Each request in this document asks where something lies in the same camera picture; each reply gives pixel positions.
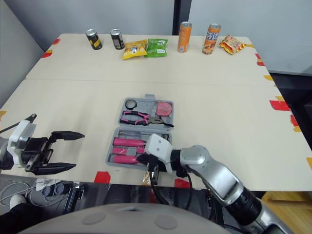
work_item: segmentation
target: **canned drink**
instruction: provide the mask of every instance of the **canned drink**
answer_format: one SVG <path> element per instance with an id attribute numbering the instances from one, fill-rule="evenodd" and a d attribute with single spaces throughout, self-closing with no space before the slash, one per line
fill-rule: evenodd
<path id="1" fill-rule="evenodd" d="M 86 31 L 86 36 L 94 50 L 99 50 L 102 48 L 102 43 L 98 38 L 98 33 L 94 29 L 89 29 Z"/>
<path id="2" fill-rule="evenodd" d="M 192 24 L 190 22 L 182 22 L 180 24 L 179 42 L 177 50 L 180 53 L 187 52 L 187 47 L 190 42 Z"/>
<path id="3" fill-rule="evenodd" d="M 125 48 L 125 44 L 123 43 L 121 31 L 119 29 L 113 29 L 111 31 L 111 37 L 114 43 L 114 47 L 118 50 Z"/>
<path id="4" fill-rule="evenodd" d="M 203 50 L 202 50 L 204 54 L 210 55 L 213 53 L 216 40 L 218 39 L 220 31 L 221 31 L 220 24 L 212 23 L 209 25 L 205 43 L 204 43 Z"/>

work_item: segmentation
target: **gray toolbox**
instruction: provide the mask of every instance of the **gray toolbox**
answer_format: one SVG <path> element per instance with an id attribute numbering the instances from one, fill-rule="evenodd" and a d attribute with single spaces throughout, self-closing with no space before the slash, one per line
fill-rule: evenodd
<path id="1" fill-rule="evenodd" d="M 173 128 L 173 113 L 173 102 L 156 100 L 154 95 L 126 98 L 118 120 L 121 127 L 114 131 L 106 163 L 146 171 L 147 166 L 136 161 L 136 157 L 144 153 L 145 143 L 153 133 L 172 143 L 169 131 Z"/>

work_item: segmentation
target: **white table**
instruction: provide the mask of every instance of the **white table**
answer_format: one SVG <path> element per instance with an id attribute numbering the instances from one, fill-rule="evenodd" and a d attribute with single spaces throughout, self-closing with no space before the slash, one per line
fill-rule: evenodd
<path id="1" fill-rule="evenodd" d="M 103 47 L 93 50 L 84 34 L 62 34 L 51 45 L 51 56 L 42 58 L 27 79 L 102 80 L 146 83 L 242 84 L 272 86 L 263 76 L 265 66 L 257 65 L 257 51 L 245 47 L 230 55 L 216 46 L 212 55 L 201 52 L 204 37 L 192 36 L 187 53 L 177 52 L 178 36 L 123 35 L 125 42 L 148 38 L 168 39 L 167 57 L 136 57 L 122 60 L 110 35 L 99 35 Z M 237 37 L 251 44 L 246 37 Z"/>
<path id="2" fill-rule="evenodd" d="M 77 131 L 86 137 L 59 140 L 53 145 L 50 162 L 76 163 L 76 167 L 40 177 L 93 182 L 97 171 L 107 171 L 110 183 L 142 184 L 144 171 L 108 166 L 105 158 L 119 126 L 124 99 L 143 98 L 148 93 L 175 104 L 175 128 L 171 131 L 175 148 L 206 146 L 212 157 L 226 164 L 250 190 L 312 190 L 312 170 L 306 160 L 312 156 L 311 150 L 302 133 L 293 131 L 290 112 L 270 106 L 269 100 L 280 96 L 272 84 L 39 79 L 43 75 L 24 80 L 16 89 L 3 106 L 7 113 L 1 127 L 36 113 L 35 137 L 60 130 Z M 34 176 L 16 167 L 2 173 Z M 192 180 L 195 188 L 204 188 L 196 176 L 192 175 Z M 159 184 L 173 186 L 174 178 L 161 174 Z"/>

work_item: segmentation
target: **pink-handled pliers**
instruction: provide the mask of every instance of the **pink-handled pliers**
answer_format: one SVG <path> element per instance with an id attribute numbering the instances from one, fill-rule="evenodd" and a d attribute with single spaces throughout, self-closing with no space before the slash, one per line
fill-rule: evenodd
<path id="1" fill-rule="evenodd" d="M 147 113 L 142 113 L 139 111 L 124 111 L 122 114 L 125 116 L 139 116 L 143 119 L 128 120 L 128 119 L 122 118 L 120 120 L 121 123 L 132 124 L 132 125 L 143 125 L 143 126 L 146 126 L 146 125 L 152 123 L 152 124 L 164 124 L 164 125 L 169 126 L 169 127 L 174 127 L 172 124 L 165 123 L 161 118 L 151 117 Z"/>

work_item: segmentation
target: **black can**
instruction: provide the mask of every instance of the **black can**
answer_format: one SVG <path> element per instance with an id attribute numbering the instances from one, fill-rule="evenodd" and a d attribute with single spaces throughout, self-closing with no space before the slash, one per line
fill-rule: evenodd
<path id="1" fill-rule="evenodd" d="M 125 43 L 123 43 L 121 31 L 119 29 L 113 29 L 111 31 L 111 36 L 113 39 L 114 47 L 118 50 L 125 48 Z"/>
<path id="2" fill-rule="evenodd" d="M 102 48 L 102 43 L 98 38 L 98 33 L 94 29 L 89 29 L 86 31 L 87 38 L 94 50 L 99 50 Z"/>

